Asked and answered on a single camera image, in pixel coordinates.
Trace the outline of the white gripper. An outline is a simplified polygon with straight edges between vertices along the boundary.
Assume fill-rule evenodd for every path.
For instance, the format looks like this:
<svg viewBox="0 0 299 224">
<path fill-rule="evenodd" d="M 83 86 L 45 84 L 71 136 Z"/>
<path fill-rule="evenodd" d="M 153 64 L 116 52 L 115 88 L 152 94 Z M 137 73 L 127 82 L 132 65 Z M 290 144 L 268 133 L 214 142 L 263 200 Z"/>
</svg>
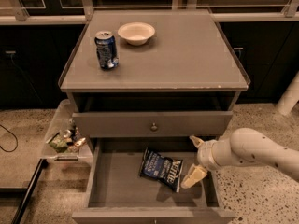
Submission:
<svg viewBox="0 0 299 224">
<path fill-rule="evenodd" d="M 200 165 L 193 164 L 188 173 L 184 176 L 180 185 L 183 189 L 189 189 L 207 176 L 208 171 L 219 170 L 221 167 L 217 164 L 213 156 L 213 147 L 216 146 L 216 140 L 204 141 L 201 138 L 191 135 L 190 140 L 198 149 L 197 160 Z"/>
</svg>

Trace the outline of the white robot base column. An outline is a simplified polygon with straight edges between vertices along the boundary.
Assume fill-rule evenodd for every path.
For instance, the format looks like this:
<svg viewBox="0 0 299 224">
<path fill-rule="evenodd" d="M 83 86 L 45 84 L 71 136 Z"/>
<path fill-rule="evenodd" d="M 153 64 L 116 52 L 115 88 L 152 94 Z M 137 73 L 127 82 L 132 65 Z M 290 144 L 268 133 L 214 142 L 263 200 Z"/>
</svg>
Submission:
<svg viewBox="0 0 299 224">
<path fill-rule="evenodd" d="M 276 109 L 277 111 L 286 116 L 288 115 L 295 105 L 299 102 L 299 72 L 295 75 L 294 79 L 280 97 Z"/>
</svg>

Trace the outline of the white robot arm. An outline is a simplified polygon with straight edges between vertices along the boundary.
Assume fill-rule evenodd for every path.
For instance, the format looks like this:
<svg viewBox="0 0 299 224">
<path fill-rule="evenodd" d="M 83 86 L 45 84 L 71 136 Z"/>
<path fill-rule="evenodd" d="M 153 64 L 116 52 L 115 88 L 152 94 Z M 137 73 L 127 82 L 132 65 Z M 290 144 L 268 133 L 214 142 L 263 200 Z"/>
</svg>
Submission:
<svg viewBox="0 0 299 224">
<path fill-rule="evenodd" d="M 208 171 L 220 170 L 226 166 L 264 164 L 299 180 L 299 152 L 279 145 L 256 130 L 240 128 L 223 140 L 203 141 L 194 135 L 190 139 L 197 148 L 197 164 L 191 165 L 181 181 L 180 185 L 184 189 L 203 180 Z"/>
</svg>

